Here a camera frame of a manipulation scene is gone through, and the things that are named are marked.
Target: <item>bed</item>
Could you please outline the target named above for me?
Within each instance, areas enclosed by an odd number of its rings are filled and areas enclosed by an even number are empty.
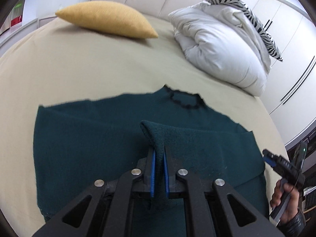
[[[208,106],[253,131],[260,150],[287,158],[258,97],[193,67],[167,15],[201,0],[114,0],[145,14],[158,39],[100,34],[61,19],[27,35],[0,58],[0,207],[13,230],[29,237],[45,222],[36,202],[33,133],[39,105],[154,92],[167,84],[199,93]],[[266,167],[270,200],[279,176]]]

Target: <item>black leather sleeve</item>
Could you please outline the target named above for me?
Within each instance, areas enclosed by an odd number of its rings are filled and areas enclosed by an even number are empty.
[[[306,220],[304,214],[299,209],[296,216],[290,222],[278,226],[278,228],[285,235],[285,237],[298,237],[305,226]]]

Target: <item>zebra print pillow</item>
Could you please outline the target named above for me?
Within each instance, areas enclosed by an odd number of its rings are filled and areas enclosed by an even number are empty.
[[[251,9],[241,0],[206,0],[211,4],[225,4],[232,6],[241,10],[246,17],[253,24],[260,37],[262,38],[263,43],[265,44],[269,54],[276,58],[279,61],[283,61],[281,57],[281,52],[279,51],[277,45],[275,44],[272,36],[264,29],[261,21],[252,13]]]

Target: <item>human hand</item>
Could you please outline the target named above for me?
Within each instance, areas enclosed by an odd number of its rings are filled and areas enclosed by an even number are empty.
[[[272,199],[270,201],[270,205],[272,208],[277,207],[281,203],[281,197],[282,197],[282,192],[280,190],[281,187],[281,180],[276,182],[276,187],[274,188],[274,194],[272,195]],[[293,185],[289,183],[285,183],[283,185],[283,189],[286,192],[290,192],[293,188]],[[298,213],[298,202],[300,198],[300,193],[296,188],[293,189],[293,191],[289,194],[291,196],[291,199],[288,203],[288,206],[286,210],[284,211],[283,215],[281,216],[280,219],[280,224],[286,224],[289,221],[291,221]]]

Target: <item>triangular cutout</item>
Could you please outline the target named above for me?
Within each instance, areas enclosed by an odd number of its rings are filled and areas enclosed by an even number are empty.
[[[77,206],[63,217],[63,222],[75,228],[79,228],[91,199],[91,195],[86,196]]]
[[[248,211],[233,195],[228,194],[227,199],[233,210],[237,224],[240,227],[246,226],[256,221],[256,217]]]

